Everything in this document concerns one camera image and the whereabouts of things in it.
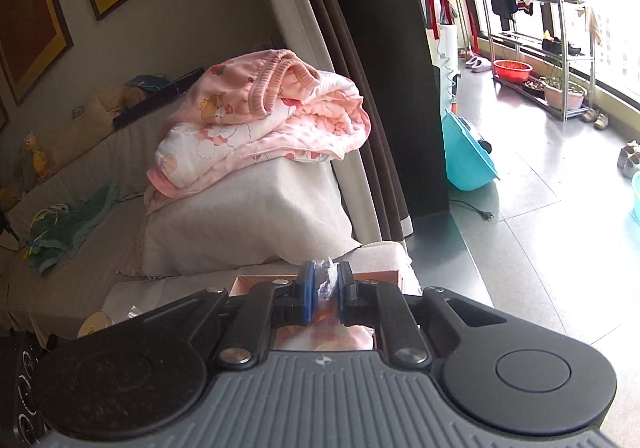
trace yellow plush toy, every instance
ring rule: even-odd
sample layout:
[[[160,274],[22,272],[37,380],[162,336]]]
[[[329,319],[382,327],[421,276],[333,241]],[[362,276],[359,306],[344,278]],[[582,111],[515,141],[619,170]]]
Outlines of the yellow plush toy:
[[[24,144],[26,149],[31,152],[33,169],[38,173],[40,179],[44,179],[47,176],[47,156],[41,151],[33,132],[27,136]]]

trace folded pink jacket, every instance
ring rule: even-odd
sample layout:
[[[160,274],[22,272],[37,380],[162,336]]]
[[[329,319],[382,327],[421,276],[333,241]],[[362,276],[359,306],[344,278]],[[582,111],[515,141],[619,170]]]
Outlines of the folded pink jacket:
[[[164,128],[149,211],[265,160],[343,159],[369,137],[354,83],[318,71],[292,51],[245,54],[206,71]]]

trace power cord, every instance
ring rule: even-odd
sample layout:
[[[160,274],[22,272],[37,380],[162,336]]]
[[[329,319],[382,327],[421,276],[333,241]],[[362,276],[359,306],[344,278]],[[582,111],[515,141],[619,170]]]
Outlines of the power cord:
[[[461,201],[460,199],[449,199],[449,202],[458,203],[458,204],[462,204],[462,205],[468,206],[473,211],[475,211],[478,215],[480,215],[485,221],[489,221],[489,220],[494,218],[494,214],[492,214],[491,212],[485,212],[484,210],[479,210],[478,208],[476,208],[475,206],[469,204],[466,201]]]

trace tiled floor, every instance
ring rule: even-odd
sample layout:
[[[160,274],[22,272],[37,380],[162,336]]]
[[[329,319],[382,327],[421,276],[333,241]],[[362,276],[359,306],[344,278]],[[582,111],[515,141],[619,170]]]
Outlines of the tiled floor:
[[[463,72],[458,114],[491,142],[500,174],[475,192],[451,190],[495,215],[451,204],[494,305],[603,352],[618,392],[602,429],[640,447],[640,225],[616,167],[626,139],[562,125],[490,72]]]

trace potted plant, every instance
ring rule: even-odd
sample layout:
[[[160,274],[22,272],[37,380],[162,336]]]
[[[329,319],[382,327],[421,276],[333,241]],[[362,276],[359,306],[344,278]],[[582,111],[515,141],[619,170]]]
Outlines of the potted plant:
[[[557,62],[554,62],[554,67],[551,69],[551,74],[544,81],[545,85],[545,99],[550,107],[562,110],[562,71]],[[567,110],[575,110],[582,106],[582,101],[587,95],[586,89],[574,82],[569,82],[566,94],[566,108]]]

